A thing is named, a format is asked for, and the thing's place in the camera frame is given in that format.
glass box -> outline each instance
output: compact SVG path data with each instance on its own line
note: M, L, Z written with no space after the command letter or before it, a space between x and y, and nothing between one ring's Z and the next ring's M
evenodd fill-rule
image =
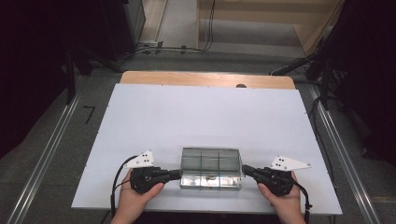
M240 190L242 161L235 148L184 147L181 189Z

black fabric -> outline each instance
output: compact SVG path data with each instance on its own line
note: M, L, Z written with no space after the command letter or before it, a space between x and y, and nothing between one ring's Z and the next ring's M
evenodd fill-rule
M362 137L367 148L396 165L396 8L372 0L349 0L345 7L353 4L359 6L333 49L334 67L346 71L335 94L371 130Z
M275 215L144 212L135 224L281 224Z
M2 5L0 158L17 146L62 92L62 43L34 1Z

wrist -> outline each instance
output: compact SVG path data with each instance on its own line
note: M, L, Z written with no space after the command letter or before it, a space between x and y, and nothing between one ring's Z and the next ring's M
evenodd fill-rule
M304 217L301 214L288 217L287 219L280 218L280 222L282 224L305 224Z
M131 217L125 216L122 213L116 213L111 220L111 224L132 224L134 220Z

metal rail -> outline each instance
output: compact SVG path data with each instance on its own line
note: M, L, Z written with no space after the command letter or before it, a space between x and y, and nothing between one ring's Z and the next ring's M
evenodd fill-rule
M310 86L310 92L314 99L319 97L319 91L317 87ZM353 164L352 159L350 159L349 157L349 154L341 139L340 134L338 133L334 123L332 122L332 116L330 114L330 111L325 110L322 104L319 103L318 112L327 130L327 133L332 140L332 145L335 149L338 160L341 162L341 166L343 167L344 173L346 174L346 179L348 180L349 185L352 188L356 202L361 209L361 213L363 214L366 223L380 224L381 221L375 211L375 208L373 207L370 196L368 195L366 188L361 182L361 178L355 168L355 165Z
M70 104L64 108L64 112L59 118L58 123L54 131L52 132L52 135L49 138L49 141L43 153L41 154L38 163L35 166L35 169L33 170L31 176L29 177L29 180L26 182L25 186L22 189L20 198L18 199L11 215L9 216L7 224L17 224L23 222L23 219L26 216L27 211L29 210L35 194L40 187L40 183L44 178L44 174L47 172L52 157L55 154L56 149L58 148L59 142L64 135L64 130L66 129L67 124L69 123L69 120L71 119L76 109L81 90L85 87L86 82L87 77L79 77L78 85L81 86L81 88L79 88L79 91L76 93L76 96L73 98Z

finger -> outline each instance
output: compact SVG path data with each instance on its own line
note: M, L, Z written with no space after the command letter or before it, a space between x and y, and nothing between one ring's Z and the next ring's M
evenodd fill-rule
M129 169L129 171L126 174L126 176L122 179L122 182L125 182L125 181L127 181L127 180L129 180L131 178L131 172L132 172L132 169Z
M276 196L269 190L264 184L260 183L257 185L259 188L260 192L262 193L262 196L266 198L268 201L272 201Z
M291 171L291 177L293 177L293 179L297 182L297 176L294 171Z
M153 199L161 192L161 190L163 190L163 187L163 183L158 183L154 185L154 187L152 187L148 192L145 193L145 197L148 197L149 200Z

